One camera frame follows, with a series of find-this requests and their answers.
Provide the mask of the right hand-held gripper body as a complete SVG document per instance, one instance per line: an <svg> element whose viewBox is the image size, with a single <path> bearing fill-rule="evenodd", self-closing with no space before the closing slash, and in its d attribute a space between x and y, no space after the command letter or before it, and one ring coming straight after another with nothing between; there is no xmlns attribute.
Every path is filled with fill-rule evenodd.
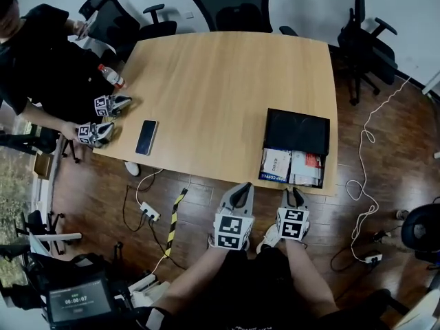
<svg viewBox="0 0 440 330"><path fill-rule="evenodd" d="M277 210L276 227L281 239L302 241L309 229L309 211L279 208Z"/></svg>

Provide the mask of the black tripod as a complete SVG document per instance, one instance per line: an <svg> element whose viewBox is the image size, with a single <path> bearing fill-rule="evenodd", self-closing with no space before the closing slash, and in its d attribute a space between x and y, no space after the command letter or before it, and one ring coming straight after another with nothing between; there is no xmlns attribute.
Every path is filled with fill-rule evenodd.
<svg viewBox="0 0 440 330"><path fill-rule="evenodd" d="M76 152L75 152L75 148L74 148L74 141L73 140L68 140L66 139L63 145L63 149L61 151L61 157L62 158L67 158L67 157L71 157L74 161L75 164L79 164L80 163L80 159L76 156Z"/></svg>

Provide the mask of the black smartphone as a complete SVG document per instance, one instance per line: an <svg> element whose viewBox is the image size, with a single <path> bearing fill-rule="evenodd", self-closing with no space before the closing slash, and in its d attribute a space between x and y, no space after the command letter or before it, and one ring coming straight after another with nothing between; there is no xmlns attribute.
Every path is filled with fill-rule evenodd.
<svg viewBox="0 0 440 330"><path fill-rule="evenodd" d="M135 152L140 155L150 155L155 134L158 127L158 121L145 120L142 124L140 136L137 141Z"/></svg>

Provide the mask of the blue packet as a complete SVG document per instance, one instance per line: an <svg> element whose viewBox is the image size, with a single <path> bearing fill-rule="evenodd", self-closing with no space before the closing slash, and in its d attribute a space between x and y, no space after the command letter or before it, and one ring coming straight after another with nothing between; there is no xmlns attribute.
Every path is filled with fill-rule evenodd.
<svg viewBox="0 0 440 330"><path fill-rule="evenodd" d="M260 172L258 178L260 180L270 181L270 182L278 182L278 183L287 183L288 179L285 176L279 176L272 173L264 173Z"/></svg>

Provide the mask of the clear bottle red label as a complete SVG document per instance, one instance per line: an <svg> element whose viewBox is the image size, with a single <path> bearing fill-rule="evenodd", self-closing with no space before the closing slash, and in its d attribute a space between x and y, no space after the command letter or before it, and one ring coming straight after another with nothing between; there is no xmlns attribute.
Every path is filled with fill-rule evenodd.
<svg viewBox="0 0 440 330"><path fill-rule="evenodd" d="M123 77L114 69L104 66L103 64L99 64L98 70L102 76L116 89L124 89L127 86L125 79L123 79Z"/></svg>

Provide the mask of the idle hand-held gripper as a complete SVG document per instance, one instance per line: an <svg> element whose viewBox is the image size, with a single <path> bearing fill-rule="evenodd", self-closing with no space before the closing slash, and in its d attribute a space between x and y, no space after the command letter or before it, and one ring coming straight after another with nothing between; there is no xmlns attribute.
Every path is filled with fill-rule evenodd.
<svg viewBox="0 0 440 330"><path fill-rule="evenodd" d="M100 149L110 143L115 124L105 123L87 123L80 125L77 129L78 141L87 144L93 148Z"/></svg>
<svg viewBox="0 0 440 330"><path fill-rule="evenodd" d="M97 116L116 118L132 100L132 97L122 94L101 96L94 100L94 109Z"/></svg>

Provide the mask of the black equipment rig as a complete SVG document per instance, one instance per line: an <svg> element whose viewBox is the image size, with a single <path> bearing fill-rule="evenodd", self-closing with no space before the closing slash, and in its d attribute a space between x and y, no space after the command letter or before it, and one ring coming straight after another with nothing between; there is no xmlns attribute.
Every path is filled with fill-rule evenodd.
<svg viewBox="0 0 440 330"><path fill-rule="evenodd" d="M102 256L90 253L81 254L69 261L53 256L29 252L25 274L34 293L45 311L50 330L122 330L124 325L133 321L133 305L128 300L129 288L122 280L115 266ZM66 325L52 325L47 314L47 295L54 289L61 289L92 278L104 277L113 299L115 311L101 316Z"/></svg>

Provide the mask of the white side table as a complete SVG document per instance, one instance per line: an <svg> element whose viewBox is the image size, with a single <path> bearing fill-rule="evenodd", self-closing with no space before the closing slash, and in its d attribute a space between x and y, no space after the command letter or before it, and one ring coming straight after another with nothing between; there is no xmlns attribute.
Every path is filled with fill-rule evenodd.
<svg viewBox="0 0 440 330"><path fill-rule="evenodd" d="M440 70L430 79L421 92L427 96L430 95L435 88L440 89Z"/></svg>

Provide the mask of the white paper packet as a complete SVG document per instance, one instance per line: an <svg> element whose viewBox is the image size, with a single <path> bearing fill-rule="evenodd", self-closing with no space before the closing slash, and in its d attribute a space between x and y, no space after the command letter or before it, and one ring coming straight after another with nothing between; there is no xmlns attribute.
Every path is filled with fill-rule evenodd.
<svg viewBox="0 0 440 330"><path fill-rule="evenodd" d="M265 148L263 150L261 171L264 173L285 176L287 178L290 162L291 153L289 151Z"/></svg>

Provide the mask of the person's black clothing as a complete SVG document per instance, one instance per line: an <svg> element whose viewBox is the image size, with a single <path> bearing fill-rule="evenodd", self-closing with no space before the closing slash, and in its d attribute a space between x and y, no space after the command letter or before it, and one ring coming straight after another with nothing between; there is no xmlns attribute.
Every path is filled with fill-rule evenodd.
<svg viewBox="0 0 440 330"><path fill-rule="evenodd" d="M282 329L291 325L290 316L307 325L322 318L294 289L287 250L269 246L252 260L243 250L228 250L209 286L175 316L153 308L168 316L162 328Z"/></svg>

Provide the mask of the black round chair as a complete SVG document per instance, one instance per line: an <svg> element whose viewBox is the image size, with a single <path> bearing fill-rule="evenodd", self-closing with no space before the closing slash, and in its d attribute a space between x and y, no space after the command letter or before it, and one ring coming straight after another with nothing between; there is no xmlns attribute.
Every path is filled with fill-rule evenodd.
<svg viewBox="0 0 440 330"><path fill-rule="evenodd" d="M440 203L410 211L401 226L401 240L417 259L440 267Z"/></svg>

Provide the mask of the black mesh office chair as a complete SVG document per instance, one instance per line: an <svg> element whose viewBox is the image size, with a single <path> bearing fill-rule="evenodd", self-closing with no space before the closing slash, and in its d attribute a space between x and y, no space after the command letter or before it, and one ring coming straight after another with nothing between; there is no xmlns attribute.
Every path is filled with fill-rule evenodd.
<svg viewBox="0 0 440 330"><path fill-rule="evenodd" d="M193 1L211 32L273 32L269 0Z"/></svg>
<svg viewBox="0 0 440 330"><path fill-rule="evenodd" d="M176 21L158 19L157 12L164 7L164 4L157 4L144 9L143 13L152 18L152 23L145 26L141 26L118 0L86 0L78 12L86 19L96 15L89 37L112 47L119 60L126 62L137 42L176 34Z"/></svg>
<svg viewBox="0 0 440 330"><path fill-rule="evenodd" d="M349 10L349 21L338 35L340 51L355 83L355 87L349 89L349 102L353 106L360 101L362 81L372 87L375 95L380 93L380 89L367 76L368 73L374 74L387 85L392 85L398 69L394 51L379 39L383 31L397 35L397 30L382 19L375 18L377 27L372 32L367 32L362 28L364 20L365 0L355 0L354 7Z"/></svg>

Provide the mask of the black storage box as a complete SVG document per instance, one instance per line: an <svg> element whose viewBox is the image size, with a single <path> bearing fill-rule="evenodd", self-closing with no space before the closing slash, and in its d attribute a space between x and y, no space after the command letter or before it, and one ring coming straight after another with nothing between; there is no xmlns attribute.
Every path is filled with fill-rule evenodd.
<svg viewBox="0 0 440 330"><path fill-rule="evenodd" d="M328 156L330 119L268 109L263 147Z"/></svg>

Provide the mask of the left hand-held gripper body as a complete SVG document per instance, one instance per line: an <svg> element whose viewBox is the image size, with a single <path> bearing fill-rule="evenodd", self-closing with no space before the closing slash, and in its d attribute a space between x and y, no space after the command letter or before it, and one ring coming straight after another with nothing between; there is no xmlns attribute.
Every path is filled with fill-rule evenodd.
<svg viewBox="0 0 440 330"><path fill-rule="evenodd" d="M253 205L240 208L219 206L214 219L213 245L227 250L242 250L254 224Z"/></svg>

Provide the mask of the cardboard box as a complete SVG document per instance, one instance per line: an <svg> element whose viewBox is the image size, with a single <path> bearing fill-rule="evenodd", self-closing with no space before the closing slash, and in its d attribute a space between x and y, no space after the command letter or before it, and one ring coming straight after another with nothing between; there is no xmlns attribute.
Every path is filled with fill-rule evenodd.
<svg viewBox="0 0 440 330"><path fill-rule="evenodd" d="M53 155L37 153L34 159L33 173L37 178L48 180L52 168Z"/></svg>

